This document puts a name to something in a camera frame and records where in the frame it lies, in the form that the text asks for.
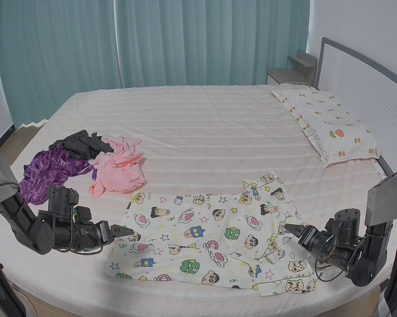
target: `pile of clothes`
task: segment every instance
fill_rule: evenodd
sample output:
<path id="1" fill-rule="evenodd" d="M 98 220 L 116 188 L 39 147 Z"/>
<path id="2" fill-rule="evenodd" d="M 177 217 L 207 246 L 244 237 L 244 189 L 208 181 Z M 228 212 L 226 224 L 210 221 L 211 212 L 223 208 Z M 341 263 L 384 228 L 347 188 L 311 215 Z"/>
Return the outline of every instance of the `pile of clothes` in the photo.
<path id="1" fill-rule="evenodd" d="M 140 142 L 122 135 L 89 136 L 86 130 L 57 140 L 48 151 L 40 151 L 24 166 L 21 194 L 27 203 L 40 205 L 47 200 L 48 186 L 63 186 L 69 177 L 91 171 L 93 197 L 99 197 L 106 189 L 134 191 L 146 183 L 138 164 L 143 154 L 135 151 Z"/>

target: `pink star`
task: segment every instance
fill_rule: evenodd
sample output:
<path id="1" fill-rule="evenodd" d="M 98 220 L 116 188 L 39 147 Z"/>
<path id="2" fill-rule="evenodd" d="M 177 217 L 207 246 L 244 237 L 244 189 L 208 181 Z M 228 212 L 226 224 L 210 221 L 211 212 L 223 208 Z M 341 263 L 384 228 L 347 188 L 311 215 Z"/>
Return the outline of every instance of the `pink star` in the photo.
<path id="1" fill-rule="evenodd" d="M 160 250 L 160 248 L 157 248 L 157 249 L 155 249 L 155 250 L 153 250 L 153 251 L 154 251 L 154 254 L 155 254 L 155 255 L 159 255 L 159 256 L 160 256 L 160 253 L 163 252 L 163 250 Z"/>
<path id="2" fill-rule="evenodd" d="M 269 279 L 272 279 L 272 277 L 274 276 L 274 273 L 272 273 L 271 269 L 269 269 L 268 272 L 265 272 L 265 274 L 266 274 L 266 278 L 269 278 Z"/>

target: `blue star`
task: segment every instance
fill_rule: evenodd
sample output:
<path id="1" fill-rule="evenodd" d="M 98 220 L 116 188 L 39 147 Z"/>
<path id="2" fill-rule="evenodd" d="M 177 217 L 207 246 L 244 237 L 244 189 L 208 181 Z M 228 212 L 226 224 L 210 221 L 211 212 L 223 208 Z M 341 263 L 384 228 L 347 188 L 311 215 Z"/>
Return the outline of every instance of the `blue star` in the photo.
<path id="1" fill-rule="evenodd" d="M 111 267 L 112 270 L 119 269 L 119 263 L 113 263 L 112 262 L 112 265 L 110 265 L 109 267 Z"/>

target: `green cartoon character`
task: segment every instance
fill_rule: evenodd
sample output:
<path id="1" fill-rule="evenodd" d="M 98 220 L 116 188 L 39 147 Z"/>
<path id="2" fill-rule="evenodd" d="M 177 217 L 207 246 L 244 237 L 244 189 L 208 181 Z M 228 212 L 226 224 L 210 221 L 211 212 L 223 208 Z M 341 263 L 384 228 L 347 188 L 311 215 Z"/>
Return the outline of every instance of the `green cartoon character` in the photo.
<path id="1" fill-rule="evenodd" d="M 126 273 L 120 273 L 118 272 L 115 277 L 119 277 L 119 278 L 125 278 L 125 279 L 132 279 L 132 277 L 130 275 L 127 275 Z"/>
<path id="2" fill-rule="evenodd" d="M 200 263 L 196 260 L 185 260 L 182 262 L 182 266 L 179 268 L 184 273 L 195 274 L 200 269 Z"/>
<path id="3" fill-rule="evenodd" d="M 239 237 L 240 231 L 235 227 L 226 228 L 225 237 L 228 240 L 237 240 Z"/>

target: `curtain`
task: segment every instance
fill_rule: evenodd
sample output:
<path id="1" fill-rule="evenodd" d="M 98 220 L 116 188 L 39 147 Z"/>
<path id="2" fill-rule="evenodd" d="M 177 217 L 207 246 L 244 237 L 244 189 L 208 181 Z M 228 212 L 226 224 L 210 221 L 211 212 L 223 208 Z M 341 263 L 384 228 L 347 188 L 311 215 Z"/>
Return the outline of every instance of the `curtain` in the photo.
<path id="1" fill-rule="evenodd" d="M 310 0 L 116 0 L 123 87 L 265 84 L 306 50 Z"/>
<path id="2" fill-rule="evenodd" d="M 121 88 L 113 0 L 0 0 L 0 77 L 17 128 Z"/>

